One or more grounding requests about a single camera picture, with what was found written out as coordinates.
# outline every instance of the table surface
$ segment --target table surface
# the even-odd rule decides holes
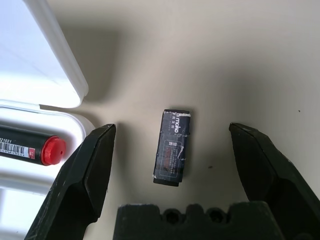
[[[230,122],[267,134],[320,196],[320,2],[49,0],[88,82],[75,109],[117,126],[101,218],[85,240],[111,240],[118,206],[247,201]],[[153,183],[164,109],[192,111],[179,187]]]

